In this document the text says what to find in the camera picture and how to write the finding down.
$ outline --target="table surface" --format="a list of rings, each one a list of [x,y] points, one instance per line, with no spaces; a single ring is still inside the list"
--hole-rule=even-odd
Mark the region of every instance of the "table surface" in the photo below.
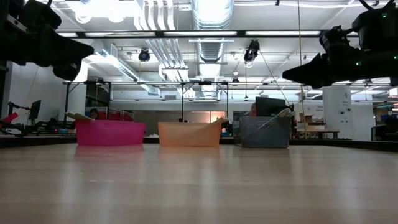
[[[288,149],[0,150],[2,223],[397,223],[398,154]]]

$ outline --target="pipe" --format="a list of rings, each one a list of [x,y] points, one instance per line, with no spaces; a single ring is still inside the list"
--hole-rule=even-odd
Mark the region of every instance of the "pipe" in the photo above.
[[[228,29],[233,4],[233,0],[191,0],[194,28],[196,30]],[[197,48],[200,61],[218,62],[223,56],[224,43],[198,43]],[[220,70],[220,65],[199,65],[199,72],[205,77],[215,78],[220,74]]]
[[[139,16],[139,23],[144,30],[149,30],[147,21],[145,20],[145,18],[146,18],[145,10],[146,10],[146,5],[143,4],[141,15]]]
[[[169,62],[166,60],[166,58],[164,57],[162,50],[159,48],[159,46],[157,45],[157,42],[152,39],[149,40],[150,42],[150,48],[153,50],[155,49],[155,51],[159,54],[159,57],[161,58],[162,63],[164,63],[165,68],[170,68],[170,64]]]
[[[154,21],[154,1],[147,0],[148,2],[148,24],[150,29],[157,30],[155,21]]]
[[[147,0],[148,2],[148,24],[149,27],[152,30],[157,30],[155,22],[154,22],[154,1],[153,0]],[[152,43],[155,43],[155,47],[159,48],[159,53],[161,56],[165,57],[165,62],[168,65],[168,67],[174,67],[173,60],[170,57],[170,54],[167,51],[167,48],[165,47],[163,40],[162,39],[157,39],[153,41]]]
[[[172,52],[172,55],[173,55],[173,58],[174,58],[174,62],[175,62],[175,66],[176,66],[177,68],[180,68],[180,67],[181,67],[181,64],[180,64],[180,62],[179,62],[179,59],[178,59],[178,57],[177,57],[177,54],[175,53],[176,49],[174,48],[173,43],[171,42],[170,39],[167,39],[167,40],[166,40],[166,43],[167,43],[167,46],[169,46],[170,51]]]
[[[166,25],[164,24],[164,4],[163,4],[163,0],[156,0],[157,1],[157,24],[159,25],[161,30],[166,30]],[[173,59],[175,62],[175,66],[177,68],[181,67],[180,62],[178,61],[178,57],[177,54],[175,53],[176,49],[173,47],[170,39],[166,39],[166,44],[167,46],[169,46],[169,49],[173,55]]]
[[[166,30],[166,25],[164,24],[164,4],[163,0],[156,0],[157,2],[157,24],[161,30]]]
[[[152,45],[151,40],[145,40],[147,45],[149,46],[150,49],[152,49],[154,55],[156,56],[157,60],[164,66],[164,68],[167,68],[168,65],[165,62],[165,59],[161,56],[161,54],[158,52],[158,50]]]
[[[174,26],[174,7],[173,7],[173,1],[172,0],[167,0],[167,25],[169,27],[169,30],[175,30]],[[171,44],[173,48],[176,51],[177,57],[176,60],[178,60],[180,67],[185,68],[185,62],[184,58],[182,57],[182,52],[180,49],[180,44],[178,43],[178,39],[173,39],[171,41]]]

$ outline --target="cable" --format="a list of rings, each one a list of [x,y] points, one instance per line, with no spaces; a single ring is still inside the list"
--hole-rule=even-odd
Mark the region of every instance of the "cable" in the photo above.
[[[245,88],[245,95],[244,98],[247,99],[248,97],[248,68],[244,68],[244,79],[246,81],[246,88]]]
[[[297,0],[297,10],[298,10],[298,44],[300,46],[300,66],[303,65],[302,57],[302,44],[301,44],[301,14],[300,14],[300,0]],[[304,99],[303,99],[303,85],[300,85],[301,89],[301,105],[303,108],[304,116],[304,138],[307,139],[307,125],[305,125],[305,110],[304,110]]]
[[[365,0],[359,0],[359,2],[365,7],[367,10],[373,10],[373,7],[368,5]]]
[[[261,54],[261,57],[262,57],[262,59],[264,60],[264,63],[265,63],[265,64],[266,64],[266,66],[267,66],[267,69],[268,69],[269,73],[271,74],[271,77],[274,79],[274,81],[275,81],[276,85],[278,86],[278,89],[280,90],[280,92],[281,92],[281,93],[282,93],[282,95],[284,96],[284,98],[285,98],[285,100],[286,100],[287,104],[289,105],[289,104],[290,104],[290,102],[287,100],[287,98],[286,98],[286,96],[285,96],[284,92],[282,91],[282,89],[280,88],[280,86],[279,86],[278,82],[276,81],[276,78],[275,78],[275,77],[274,77],[274,75],[272,74],[272,71],[271,71],[271,69],[269,68],[269,66],[268,66],[268,63],[267,63],[266,59],[264,58],[264,56],[263,56],[263,54],[262,54],[261,50],[259,50],[259,52],[260,52],[260,54]]]
[[[96,86],[96,91],[95,91],[95,106],[98,106],[98,85]]]

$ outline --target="camera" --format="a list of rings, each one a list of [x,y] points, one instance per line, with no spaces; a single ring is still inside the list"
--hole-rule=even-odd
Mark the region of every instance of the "camera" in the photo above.
[[[138,59],[141,62],[148,62],[150,59],[149,49],[141,49],[141,53],[138,55]]]

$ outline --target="black monitor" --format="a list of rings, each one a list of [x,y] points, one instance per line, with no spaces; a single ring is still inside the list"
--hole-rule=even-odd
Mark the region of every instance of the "black monitor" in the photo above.
[[[37,100],[32,103],[32,106],[30,106],[30,113],[29,113],[29,119],[31,121],[34,121],[39,117],[39,110],[40,110],[40,104],[42,103],[42,100]]]
[[[286,107],[285,100],[256,97],[256,116],[276,116]]]

